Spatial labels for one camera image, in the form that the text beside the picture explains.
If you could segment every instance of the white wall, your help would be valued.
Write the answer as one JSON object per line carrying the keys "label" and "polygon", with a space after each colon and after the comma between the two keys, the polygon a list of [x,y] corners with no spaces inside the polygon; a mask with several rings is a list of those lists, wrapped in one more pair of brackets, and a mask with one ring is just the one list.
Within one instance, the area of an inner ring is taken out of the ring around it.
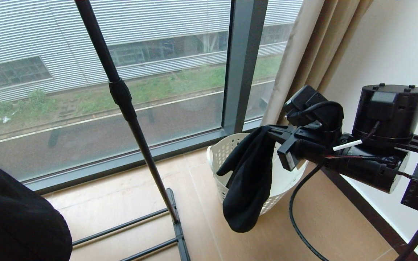
{"label": "white wall", "polygon": [[[360,22],[324,91],[345,109],[344,132],[352,130],[361,87],[378,83],[418,86],[418,0],[374,0]],[[412,153],[406,172],[417,160]],[[408,180],[402,178],[391,195],[349,181],[408,242],[418,228],[418,212],[399,203]]]}

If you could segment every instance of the hanging black clothing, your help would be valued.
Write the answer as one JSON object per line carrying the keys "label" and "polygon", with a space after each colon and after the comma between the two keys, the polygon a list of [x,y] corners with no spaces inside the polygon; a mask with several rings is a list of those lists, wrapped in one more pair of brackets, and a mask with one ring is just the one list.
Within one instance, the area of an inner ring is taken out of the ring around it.
{"label": "hanging black clothing", "polygon": [[0,261],[68,261],[71,252],[62,215],[0,169]]}
{"label": "hanging black clothing", "polygon": [[267,136],[270,129],[262,126],[246,136],[217,171],[219,176],[233,171],[223,210],[230,228],[236,232],[254,227],[270,195],[275,147],[275,141]]}

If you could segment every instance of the beige curtain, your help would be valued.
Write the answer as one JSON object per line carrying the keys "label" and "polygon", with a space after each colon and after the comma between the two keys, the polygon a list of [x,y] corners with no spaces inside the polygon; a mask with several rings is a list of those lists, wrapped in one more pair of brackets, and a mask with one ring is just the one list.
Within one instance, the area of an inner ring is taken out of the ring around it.
{"label": "beige curtain", "polygon": [[323,91],[372,0],[305,0],[275,78],[262,125],[285,123],[282,106],[308,84]]}

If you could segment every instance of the grass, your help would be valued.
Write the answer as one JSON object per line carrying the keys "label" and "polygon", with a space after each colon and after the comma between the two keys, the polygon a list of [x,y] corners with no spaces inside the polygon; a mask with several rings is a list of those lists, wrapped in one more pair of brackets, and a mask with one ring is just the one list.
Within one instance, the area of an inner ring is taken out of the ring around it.
{"label": "grass", "polygon": [[[275,76],[281,59],[281,56],[259,58],[253,80]],[[154,78],[126,80],[126,83],[134,104],[157,101],[171,96],[223,86],[225,65],[203,66]],[[73,113],[75,116],[118,108],[108,88],[84,90],[74,95],[52,96],[47,96],[42,90],[35,90],[29,94],[28,99],[19,100],[16,103],[0,103],[0,134],[60,120],[58,119],[60,104],[69,103],[72,98],[76,104]],[[11,120],[3,124],[2,119],[5,116]]]}

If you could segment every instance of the corrugated metal siding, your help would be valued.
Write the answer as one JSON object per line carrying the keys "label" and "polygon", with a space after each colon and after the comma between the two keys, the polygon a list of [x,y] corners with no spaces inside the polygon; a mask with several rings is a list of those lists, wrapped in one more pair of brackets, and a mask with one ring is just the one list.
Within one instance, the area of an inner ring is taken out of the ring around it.
{"label": "corrugated metal siding", "polygon": [[[92,0],[108,45],[227,31],[229,0]],[[294,22],[301,0],[269,0],[265,25]],[[280,53],[285,43],[261,46],[259,55]],[[0,63],[40,56],[53,79],[0,89],[0,101],[107,82],[73,1],[0,1]],[[174,58],[119,68],[124,79],[223,63],[226,52]]]}

